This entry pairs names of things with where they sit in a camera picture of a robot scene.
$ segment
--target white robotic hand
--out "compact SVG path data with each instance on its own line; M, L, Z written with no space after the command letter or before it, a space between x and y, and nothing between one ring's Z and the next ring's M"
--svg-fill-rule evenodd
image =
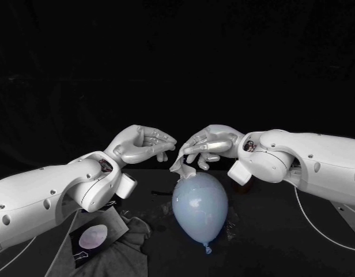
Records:
M206 162L219 161L221 156L237 158L238 145L242 138L244 134L229 126L209 125L183 144L179 150L177 160L170 167L170 172L179 173L182 178L187 178L196 174L195 168L183 164L183 155L189 155L187 163L192 163L200 153L198 165L203 170L209 169Z
M128 163L140 163L153 156L157 156L159 162L166 162L164 152L174 150L176 142L174 138L163 131L131 125L120 132L104 153L115 160L121 168Z

